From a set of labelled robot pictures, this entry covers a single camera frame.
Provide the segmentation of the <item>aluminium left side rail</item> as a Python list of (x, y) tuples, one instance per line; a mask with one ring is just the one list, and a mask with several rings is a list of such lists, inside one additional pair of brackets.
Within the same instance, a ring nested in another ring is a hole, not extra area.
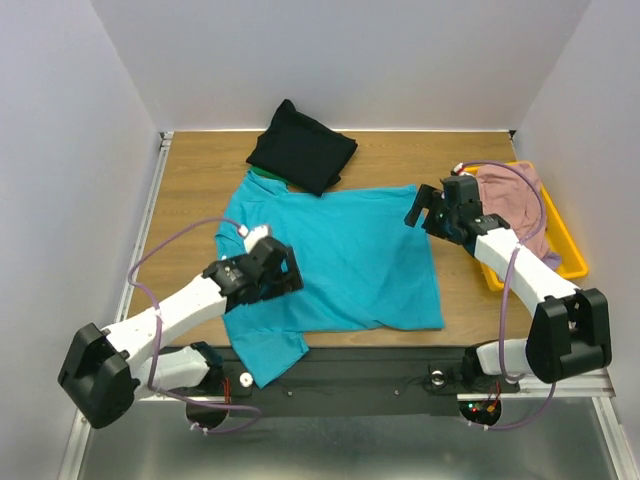
[(133, 266), (142, 258), (146, 239), (149, 233), (149, 229), (152, 222), (152, 217), (155, 209), (155, 204), (160, 190), (162, 177), (164, 174), (165, 166), (169, 156), (169, 151), (174, 137), (173, 131), (165, 131), (159, 134), (160, 145), (157, 158), (154, 163), (154, 168), (151, 176), (151, 183), (149, 186), (148, 195), (143, 208), (141, 223), (138, 229), (138, 233), (133, 245), (133, 251), (130, 258), (129, 265), (125, 272), (125, 282), (122, 289), (122, 293), (118, 302), (117, 310), (114, 316), (116, 323), (124, 320), (127, 316), (129, 306), (131, 303), (134, 288), (128, 282), (128, 275)]

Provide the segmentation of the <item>yellow plastic tray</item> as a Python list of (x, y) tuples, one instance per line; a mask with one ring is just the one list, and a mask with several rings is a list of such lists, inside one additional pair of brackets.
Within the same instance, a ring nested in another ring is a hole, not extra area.
[[(558, 253), (562, 257), (562, 264), (555, 272), (567, 280), (578, 280), (586, 277), (589, 273), (587, 262), (584, 259), (584, 256), (579, 250), (577, 244), (575, 243), (571, 233), (566, 227), (563, 218), (554, 205), (549, 193), (542, 183), (542, 180), (540, 179), (542, 184), (541, 194), (538, 194), (534, 185), (526, 176), (524, 176), (518, 170), (513, 170), (513, 165), (522, 162), (529, 163), (535, 169), (534, 165), (527, 161), (510, 162), (505, 164), (505, 166), (503, 166), (502, 168), (509, 169), (519, 175), (531, 187), (534, 194), (536, 194), (536, 196), (538, 197), (541, 210), (541, 219), (539, 225), (533, 230), (533, 232), (536, 234), (542, 227), (542, 223), (546, 220), (546, 240), (548, 241), (551, 250)], [(473, 162), (465, 166), (465, 170), (468, 172), (467, 175), (472, 175), (475, 177), (476, 171), (483, 165), (493, 164), (489, 162)]]

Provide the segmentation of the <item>folded black t shirt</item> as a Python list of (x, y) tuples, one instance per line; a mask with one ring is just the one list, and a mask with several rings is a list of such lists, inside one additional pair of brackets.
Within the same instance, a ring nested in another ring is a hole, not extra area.
[(298, 111), (285, 99), (247, 163), (317, 197), (340, 181), (358, 144)]

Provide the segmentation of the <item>lavender t shirt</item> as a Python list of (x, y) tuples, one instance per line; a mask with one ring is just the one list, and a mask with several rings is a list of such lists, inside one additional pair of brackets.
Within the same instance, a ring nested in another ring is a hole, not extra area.
[(562, 264), (562, 257), (556, 252), (549, 251), (542, 258), (542, 262), (551, 270), (556, 271)]

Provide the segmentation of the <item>folded green t shirt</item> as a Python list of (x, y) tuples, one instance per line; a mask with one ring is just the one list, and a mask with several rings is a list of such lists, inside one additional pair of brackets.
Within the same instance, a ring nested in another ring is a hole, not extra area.
[(282, 178), (279, 175), (276, 175), (274, 173), (268, 172), (264, 169), (261, 169), (257, 166), (251, 166), (251, 168), (249, 169), (250, 171), (252, 171), (253, 173), (255, 173), (256, 175), (260, 175), (261, 177), (267, 178), (267, 179), (271, 179), (271, 180), (277, 180), (280, 181), (282, 183), (284, 183), (287, 187), (289, 186), (293, 186), (294, 188), (298, 188), (297, 185), (291, 183), (289, 180), (286, 180), (284, 178)]

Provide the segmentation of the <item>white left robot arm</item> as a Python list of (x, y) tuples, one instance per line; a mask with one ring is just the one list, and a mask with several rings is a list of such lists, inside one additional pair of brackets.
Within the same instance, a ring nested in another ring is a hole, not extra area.
[(120, 419), (135, 401), (194, 387), (215, 392), (223, 371), (213, 352), (161, 349), (191, 328), (238, 306), (298, 291), (303, 280), (292, 247), (270, 235), (252, 238), (245, 253), (216, 260), (185, 287), (119, 323), (89, 323), (73, 336), (58, 383), (95, 429)]

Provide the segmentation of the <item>aluminium front frame rail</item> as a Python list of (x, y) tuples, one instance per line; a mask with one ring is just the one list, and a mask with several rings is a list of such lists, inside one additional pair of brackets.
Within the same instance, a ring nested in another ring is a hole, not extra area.
[[(494, 382), (491, 382), (488, 387), (477, 387), (472, 390), (470, 387), (458, 386), (458, 393), (453, 390), (453, 383), (447, 382), (442, 385), (429, 385), (423, 388), (422, 385), (426, 385), (427, 382), (416, 379), (408, 381), (404, 386), (399, 386), (391, 391), (389, 388), (384, 387), (382, 392), (384, 394), (389, 393), (394, 397), (407, 397), (411, 389), (419, 388), (423, 393), (429, 395), (435, 395), (436, 397), (455, 397), (457, 401), (472, 402), (472, 401), (491, 401), (494, 400), (506, 400), (506, 399), (543, 399), (551, 392), (551, 385), (544, 384), (538, 379), (535, 379), (532, 375), (523, 377), (518, 384), (509, 384), (503, 382), (500, 387), (497, 387)], [(286, 386), (270, 386), (269, 388), (258, 389), (254, 384), (250, 388), (244, 389), (242, 385), (235, 390), (229, 389), (229, 393), (224, 393), (224, 388), (220, 387), (218, 394), (204, 395), (198, 391), (185, 391), (185, 392), (168, 392), (168, 393), (151, 393), (144, 391), (137, 401), (162, 401), (162, 400), (194, 400), (197, 402), (213, 402), (222, 404), (223, 402), (233, 404), (248, 405), (250, 401), (256, 402), (259, 395), (266, 395), (267, 393), (274, 391), (276, 397), (283, 399), (298, 399), (302, 393), (317, 394), (320, 397), (331, 396), (329, 387), (311, 388), (288, 388)], [(586, 397), (614, 397), (614, 388), (612, 386), (609, 375), (605, 369), (601, 369), (595, 372), (579, 375), (566, 380), (559, 381), (556, 384), (553, 398), (586, 398)]]

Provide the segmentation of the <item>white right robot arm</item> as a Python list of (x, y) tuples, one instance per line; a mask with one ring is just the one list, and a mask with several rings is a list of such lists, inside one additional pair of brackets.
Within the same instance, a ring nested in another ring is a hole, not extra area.
[(462, 246), (503, 277), (503, 292), (515, 293), (531, 314), (527, 338), (500, 337), (467, 348), (460, 366), (466, 387), (482, 390), (497, 375), (517, 382), (532, 374), (553, 384), (610, 365), (605, 295), (562, 278), (519, 241), (501, 216), (484, 214), (474, 177), (451, 176), (441, 188), (421, 185), (405, 223)]

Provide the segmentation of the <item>turquoise t shirt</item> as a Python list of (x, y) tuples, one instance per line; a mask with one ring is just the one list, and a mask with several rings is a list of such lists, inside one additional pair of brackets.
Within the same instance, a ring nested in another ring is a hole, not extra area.
[(437, 275), (427, 236), (405, 225), (414, 185), (294, 193), (281, 181), (248, 172), (225, 217), (270, 227), (293, 248), (301, 290), (224, 315), (236, 354), (263, 388), (309, 350), (309, 332), (382, 327), (439, 330)]

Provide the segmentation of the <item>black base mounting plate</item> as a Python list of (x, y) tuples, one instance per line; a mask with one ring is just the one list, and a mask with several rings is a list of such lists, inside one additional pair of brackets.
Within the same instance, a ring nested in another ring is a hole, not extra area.
[(179, 393), (220, 397), (229, 381), (232, 402), (265, 417), (456, 416), (463, 394), (485, 400), (519, 390), (474, 373), (462, 347), (315, 347), (263, 388), (241, 385), (246, 368), (231, 348), (216, 351), (223, 364), (213, 379)]

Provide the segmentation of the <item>pink t shirt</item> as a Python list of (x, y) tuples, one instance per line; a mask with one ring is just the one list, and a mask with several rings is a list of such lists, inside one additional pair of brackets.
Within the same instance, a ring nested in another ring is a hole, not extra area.
[[(529, 163), (517, 163), (512, 167), (526, 176), (536, 192), (541, 194), (541, 180)], [(519, 175), (496, 165), (483, 165), (475, 177), (485, 215), (500, 215), (521, 241), (539, 225), (541, 210), (538, 197)], [(553, 253), (545, 231), (546, 220), (540, 230), (525, 241), (525, 246), (542, 260), (549, 259)]]

